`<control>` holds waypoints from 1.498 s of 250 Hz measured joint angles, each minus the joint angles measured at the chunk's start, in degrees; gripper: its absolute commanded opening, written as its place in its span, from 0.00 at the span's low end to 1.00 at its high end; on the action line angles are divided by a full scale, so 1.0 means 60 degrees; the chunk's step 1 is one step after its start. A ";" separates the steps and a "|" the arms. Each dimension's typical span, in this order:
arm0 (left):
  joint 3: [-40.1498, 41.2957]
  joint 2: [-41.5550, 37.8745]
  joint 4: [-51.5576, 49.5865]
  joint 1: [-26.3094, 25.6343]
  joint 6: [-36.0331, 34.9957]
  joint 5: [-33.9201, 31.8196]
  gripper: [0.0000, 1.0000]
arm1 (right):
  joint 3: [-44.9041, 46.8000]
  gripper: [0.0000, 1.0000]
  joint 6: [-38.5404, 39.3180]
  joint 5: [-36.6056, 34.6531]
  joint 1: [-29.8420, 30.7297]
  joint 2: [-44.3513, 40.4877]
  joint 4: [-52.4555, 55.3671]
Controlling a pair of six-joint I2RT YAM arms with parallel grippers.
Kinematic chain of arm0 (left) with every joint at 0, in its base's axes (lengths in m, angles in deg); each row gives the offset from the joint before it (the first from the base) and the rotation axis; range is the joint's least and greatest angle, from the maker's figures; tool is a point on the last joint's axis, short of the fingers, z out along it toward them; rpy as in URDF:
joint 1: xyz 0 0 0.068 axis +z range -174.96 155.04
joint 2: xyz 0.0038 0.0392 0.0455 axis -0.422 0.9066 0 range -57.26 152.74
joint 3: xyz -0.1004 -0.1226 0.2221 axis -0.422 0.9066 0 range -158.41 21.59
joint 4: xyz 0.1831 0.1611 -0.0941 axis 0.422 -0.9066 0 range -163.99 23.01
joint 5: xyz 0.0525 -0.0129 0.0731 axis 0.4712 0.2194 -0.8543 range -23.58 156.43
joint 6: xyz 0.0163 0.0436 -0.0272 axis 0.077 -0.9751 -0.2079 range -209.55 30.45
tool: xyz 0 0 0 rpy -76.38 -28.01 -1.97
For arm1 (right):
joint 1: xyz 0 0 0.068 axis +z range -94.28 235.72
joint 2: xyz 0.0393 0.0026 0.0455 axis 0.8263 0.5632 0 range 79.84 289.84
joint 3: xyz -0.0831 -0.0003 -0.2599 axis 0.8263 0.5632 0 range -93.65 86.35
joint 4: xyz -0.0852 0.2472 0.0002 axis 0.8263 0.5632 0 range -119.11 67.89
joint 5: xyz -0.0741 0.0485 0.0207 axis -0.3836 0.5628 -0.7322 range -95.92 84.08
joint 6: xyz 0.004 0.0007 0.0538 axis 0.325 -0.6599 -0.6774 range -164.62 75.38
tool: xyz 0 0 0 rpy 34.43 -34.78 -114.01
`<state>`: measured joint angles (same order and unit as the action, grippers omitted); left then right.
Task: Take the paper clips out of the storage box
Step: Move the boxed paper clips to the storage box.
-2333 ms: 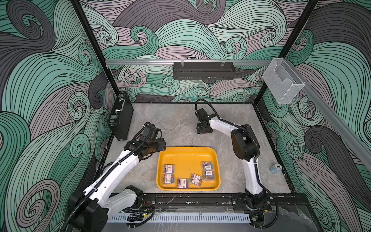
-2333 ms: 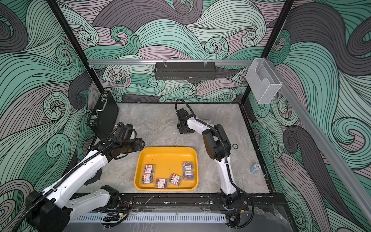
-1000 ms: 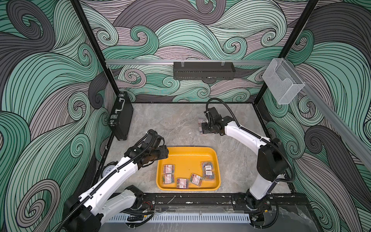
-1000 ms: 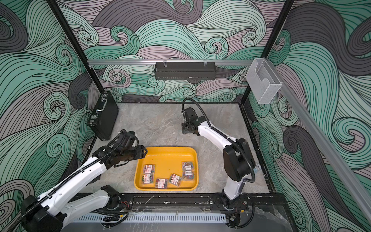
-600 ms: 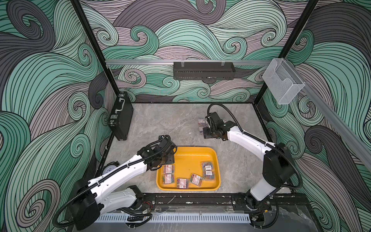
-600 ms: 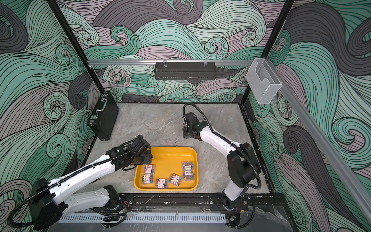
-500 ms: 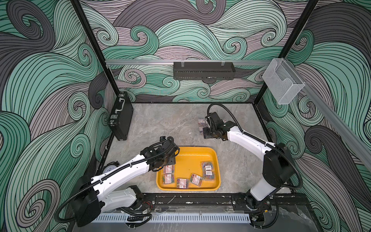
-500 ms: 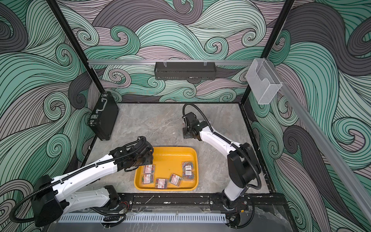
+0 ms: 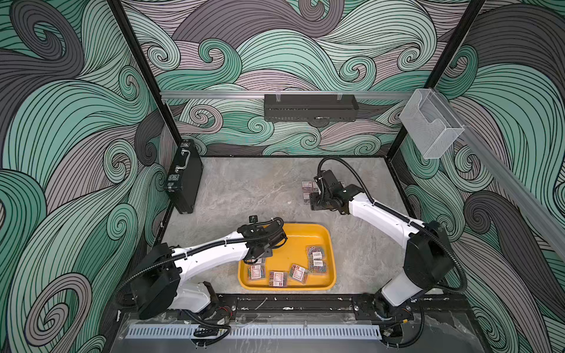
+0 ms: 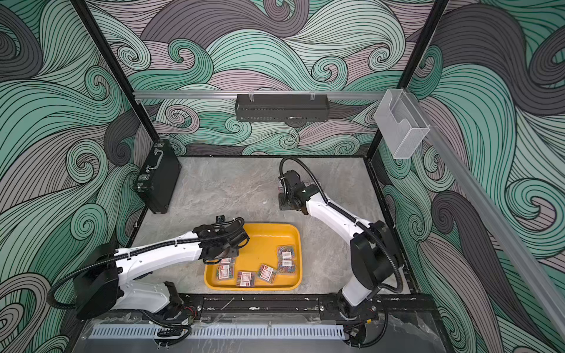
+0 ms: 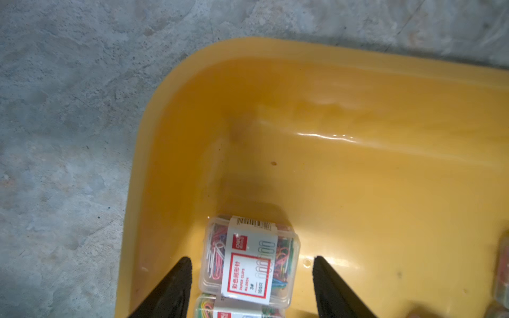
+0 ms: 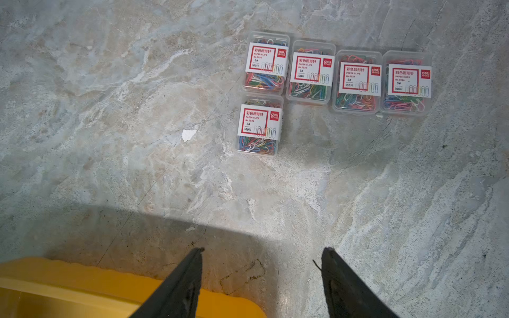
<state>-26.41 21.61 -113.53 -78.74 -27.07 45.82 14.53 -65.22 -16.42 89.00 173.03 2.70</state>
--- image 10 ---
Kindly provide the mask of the paper clip box four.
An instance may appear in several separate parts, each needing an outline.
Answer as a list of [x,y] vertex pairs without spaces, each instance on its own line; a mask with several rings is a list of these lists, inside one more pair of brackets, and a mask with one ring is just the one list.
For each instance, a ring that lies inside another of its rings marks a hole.
[[223,259],[221,259],[220,264],[221,264],[221,265],[230,265],[230,266],[232,266],[232,265],[235,264],[235,257],[226,257],[226,258],[223,258]]

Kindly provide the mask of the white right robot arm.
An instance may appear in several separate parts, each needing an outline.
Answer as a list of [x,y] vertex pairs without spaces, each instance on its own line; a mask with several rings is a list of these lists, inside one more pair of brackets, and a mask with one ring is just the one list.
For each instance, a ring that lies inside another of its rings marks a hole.
[[355,316],[364,302],[382,290],[403,292],[400,249],[385,222],[370,222],[338,205],[327,196],[306,164],[295,157],[281,160],[279,184],[281,210],[300,211],[318,219],[350,249],[353,276],[337,294],[343,315]]

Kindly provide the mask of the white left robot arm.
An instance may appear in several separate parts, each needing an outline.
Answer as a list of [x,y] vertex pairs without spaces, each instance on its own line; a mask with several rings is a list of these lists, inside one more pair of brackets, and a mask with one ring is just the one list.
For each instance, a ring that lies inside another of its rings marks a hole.
[[244,225],[245,220],[237,217],[203,224],[176,238],[141,247],[100,245],[78,269],[52,285],[46,300],[55,309],[74,310],[80,320],[112,310],[176,316],[183,301],[175,285],[149,284],[141,282],[141,278],[181,263],[220,263],[248,244],[250,237]]

